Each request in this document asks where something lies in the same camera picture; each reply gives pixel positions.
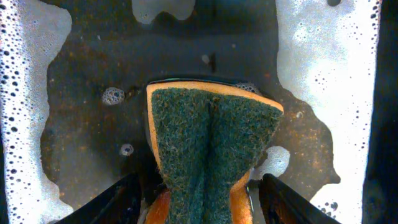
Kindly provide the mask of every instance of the scrub sponge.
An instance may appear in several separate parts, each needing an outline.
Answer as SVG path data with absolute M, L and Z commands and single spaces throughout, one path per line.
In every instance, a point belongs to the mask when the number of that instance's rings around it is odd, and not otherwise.
M 151 84 L 147 102 L 152 149 L 169 196 L 166 217 L 152 223 L 252 223 L 246 184 L 282 106 L 205 82 Z

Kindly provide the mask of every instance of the sponge edge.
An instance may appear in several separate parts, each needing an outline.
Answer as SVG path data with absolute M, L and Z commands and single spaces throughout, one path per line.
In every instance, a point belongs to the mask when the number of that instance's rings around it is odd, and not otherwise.
M 269 142 L 282 106 L 201 82 L 151 84 L 147 102 L 152 149 L 171 191 L 167 220 L 252 223 L 248 170 Z

